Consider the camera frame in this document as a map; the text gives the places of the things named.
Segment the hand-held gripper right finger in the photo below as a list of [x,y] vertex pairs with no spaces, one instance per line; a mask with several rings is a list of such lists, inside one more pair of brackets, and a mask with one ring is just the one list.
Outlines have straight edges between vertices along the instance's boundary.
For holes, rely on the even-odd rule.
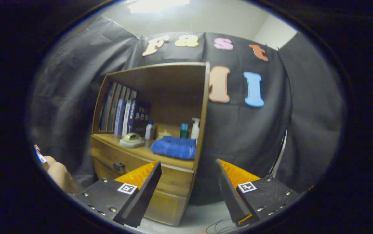
[[272,176],[260,178],[221,159],[215,162],[221,193],[231,220],[239,228],[277,216],[303,195]]

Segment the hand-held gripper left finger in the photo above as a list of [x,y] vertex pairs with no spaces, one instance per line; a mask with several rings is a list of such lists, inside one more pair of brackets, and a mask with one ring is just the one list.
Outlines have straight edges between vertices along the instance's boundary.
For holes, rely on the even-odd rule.
[[137,228],[161,175],[161,162],[153,161],[116,179],[99,179],[75,197],[91,211],[122,225]]

